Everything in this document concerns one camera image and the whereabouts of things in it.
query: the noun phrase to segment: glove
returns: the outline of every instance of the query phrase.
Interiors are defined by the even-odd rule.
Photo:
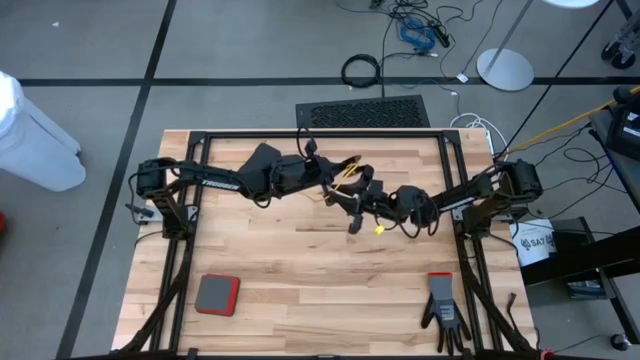
[[[429,295],[427,307],[424,309],[420,326],[426,329],[435,317],[440,330],[438,352],[442,352],[446,338],[447,351],[449,352],[449,356],[453,356],[454,344],[458,351],[462,352],[462,337],[460,336],[460,331],[462,331],[467,340],[471,340],[469,328],[464,322],[462,314],[460,314],[458,305],[453,301],[453,286],[451,284],[453,275],[451,273],[438,272],[429,273],[428,276],[431,295]]]

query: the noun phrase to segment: white bucket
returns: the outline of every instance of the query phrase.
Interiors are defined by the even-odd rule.
[[[0,72],[0,168],[52,191],[81,184],[80,145]]]

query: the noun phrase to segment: wooden table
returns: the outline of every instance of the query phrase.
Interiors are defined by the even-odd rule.
[[[491,163],[485,134],[462,129],[460,135],[467,171],[473,176]],[[159,156],[184,159],[188,136],[188,130],[165,131]],[[297,153],[294,139],[216,139],[209,164],[238,169],[264,141],[283,154]],[[445,190],[435,140],[322,138],[317,142],[319,153],[334,161],[362,155],[361,164],[375,168],[375,177],[384,180],[387,192],[402,184],[432,195]],[[453,151],[449,156],[457,181]],[[376,236],[370,216],[359,234],[350,235],[350,218],[337,205],[326,207],[311,199],[318,197],[319,189],[309,189],[274,199],[263,210],[240,195],[204,190],[180,353],[196,347],[200,354],[435,355],[436,323],[426,330],[419,325],[429,295],[426,273],[431,271],[454,273],[455,300],[468,321],[448,214],[441,216],[433,237],[423,231],[412,240],[399,230]],[[159,225],[144,226],[141,235],[158,229]],[[507,225],[496,223],[492,231],[510,238]],[[513,316],[534,345],[533,320],[514,251],[492,238],[484,239],[483,245],[496,305],[505,312],[508,294],[518,295]],[[168,241],[159,235],[137,246],[114,348],[126,344],[154,308],[167,247]],[[200,277],[206,273],[241,279],[233,317],[195,311]],[[484,346],[491,348],[486,313],[479,302],[477,307]],[[168,345],[172,314],[170,308],[161,348]]]

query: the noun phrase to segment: wheel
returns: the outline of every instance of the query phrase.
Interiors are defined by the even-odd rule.
[[[611,60],[611,58],[618,52],[618,49],[620,48],[620,43],[617,42],[611,45],[609,49],[607,49],[607,46],[609,46],[609,44],[605,45],[605,47],[602,49],[602,52],[600,53],[600,57],[604,61]]]
[[[609,341],[611,342],[611,346],[618,351],[627,351],[631,347],[631,343],[625,334],[615,334]]]
[[[617,53],[613,59],[611,59],[611,65],[616,68],[616,69],[620,69],[620,70],[624,70],[624,69],[628,69],[631,66],[633,66],[633,64],[635,64],[636,62],[636,54],[631,55],[631,57],[629,59],[627,59],[627,61],[623,64],[622,63],[622,54],[621,53]]]

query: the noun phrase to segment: yellow object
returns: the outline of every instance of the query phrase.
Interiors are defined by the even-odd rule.
[[[633,94],[637,93],[638,91],[640,91],[640,86],[631,89],[631,93],[633,93]],[[568,126],[570,126],[570,125],[572,125],[572,124],[574,124],[574,123],[586,118],[587,116],[595,113],[596,111],[600,111],[600,110],[604,109],[607,106],[613,105],[614,103],[615,103],[615,100],[611,100],[608,103],[606,103],[606,104],[604,104],[604,105],[602,105],[600,107],[597,107],[595,109],[589,110],[584,114],[578,115],[578,116],[574,117],[573,119],[565,122],[564,124],[560,124],[560,125],[552,128],[552,129],[549,129],[549,130],[543,132],[542,134],[540,134],[538,136],[532,137],[531,139],[523,142],[522,144],[520,144],[518,146],[515,146],[515,147],[511,148],[511,150],[506,151],[504,154],[502,154],[502,156],[509,155],[509,154],[514,153],[514,152],[516,152],[518,150],[521,150],[521,149],[527,147],[528,145],[530,145],[532,143],[535,143],[535,142],[539,141],[540,139],[548,136],[549,134],[552,134],[552,133],[554,133],[556,131],[562,130],[562,129],[564,129],[564,128],[566,128],[566,127],[568,127]]]
[[[338,188],[340,187],[340,185],[342,185],[342,183],[344,182],[344,180],[346,178],[348,178],[349,176],[351,176],[351,174],[353,174],[356,170],[358,169],[358,163],[353,163],[353,164],[349,164],[347,165],[347,167],[345,168],[345,170],[347,171],[342,178],[340,178],[340,180],[338,181],[338,183],[336,184],[336,190],[338,190]],[[326,199],[329,198],[328,195],[322,197],[321,199],[314,199],[313,197],[305,194],[305,193],[301,193],[303,196],[305,196],[307,199],[314,201],[314,202],[320,202],[320,201],[324,201]]]

